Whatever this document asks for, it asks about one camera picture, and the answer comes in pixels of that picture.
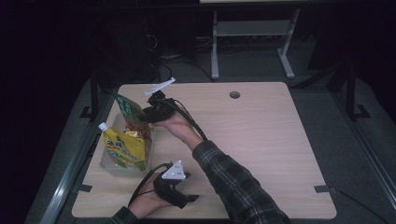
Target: white metal stand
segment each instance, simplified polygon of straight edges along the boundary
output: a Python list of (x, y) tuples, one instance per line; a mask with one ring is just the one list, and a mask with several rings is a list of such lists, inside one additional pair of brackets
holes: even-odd
[(237, 35), (285, 35), (286, 42), (282, 49), (278, 49), (278, 55), (285, 69), (287, 78), (294, 78), (289, 60), (286, 56), (300, 9), (293, 12), (291, 20), (281, 21), (218, 21), (218, 13), (213, 15), (213, 45), (212, 45), (212, 78), (219, 79), (218, 63), (218, 36)]

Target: white triangular marker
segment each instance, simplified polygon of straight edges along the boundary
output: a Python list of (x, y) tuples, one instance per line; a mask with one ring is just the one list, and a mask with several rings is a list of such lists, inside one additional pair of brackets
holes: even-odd
[(181, 161), (176, 162), (169, 170), (163, 173), (163, 179), (185, 179), (183, 165)]
[(174, 77), (172, 77), (170, 80), (165, 81), (163, 83), (160, 84), (154, 84), (152, 85), (153, 87), (149, 90), (149, 91), (145, 91), (145, 95), (150, 95), (156, 91), (159, 91), (160, 89), (168, 86), (169, 84), (171, 84), (172, 82), (176, 81)]

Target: plaid shirt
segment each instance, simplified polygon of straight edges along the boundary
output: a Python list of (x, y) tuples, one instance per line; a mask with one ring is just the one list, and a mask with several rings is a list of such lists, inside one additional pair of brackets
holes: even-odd
[[(249, 170), (225, 155), (213, 142), (199, 144), (192, 156), (198, 161), (209, 182), (220, 196), (232, 223), (290, 223)], [(128, 208), (121, 210), (107, 224), (134, 224), (138, 219)]]

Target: white desk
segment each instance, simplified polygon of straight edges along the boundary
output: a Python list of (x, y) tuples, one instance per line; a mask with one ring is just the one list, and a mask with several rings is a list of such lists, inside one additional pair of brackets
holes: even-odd
[[(143, 92), (150, 87), (125, 85), (119, 93), (145, 107), (148, 97)], [(239, 91), (240, 98), (232, 99), (231, 91)], [(182, 102), (206, 136), (246, 166), (290, 218), (335, 217), (330, 194), (314, 189), (325, 182), (284, 83), (172, 84), (163, 92)], [(106, 123), (112, 124), (119, 113), (115, 103)], [(182, 160), (191, 176), (177, 188), (200, 197), (183, 209), (167, 207), (149, 218), (228, 218), (188, 148), (164, 128), (159, 128), (154, 138), (152, 165)], [(75, 217), (113, 216), (129, 202), (142, 180), (115, 177), (103, 170), (99, 166), (103, 141), (101, 137), (83, 181), (92, 189), (78, 193), (72, 209)]]

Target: plastic box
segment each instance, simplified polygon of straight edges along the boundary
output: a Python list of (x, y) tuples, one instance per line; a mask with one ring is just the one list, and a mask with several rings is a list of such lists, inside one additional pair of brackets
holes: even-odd
[[(125, 119), (121, 113), (117, 114), (113, 120), (113, 123), (109, 123), (108, 126), (119, 131), (125, 130)], [(117, 165), (113, 160), (111, 160), (110, 156), (107, 153), (106, 147), (104, 146), (103, 154), (100, 160), (100, 167), (102, 167), (107, 172), (111, 173), (114, 176), (124, 176), (124, 177), (135, 177), (135, 176), (145, 176), (151, 170), (151, 151), (153, 149), (154, 137), (155, 137), (155, 128), (150, 127), (151, 132), (151, 147), (148, 151), (148, 168), (141, 172), (139, 169), (132, 168), (123, 168)]]

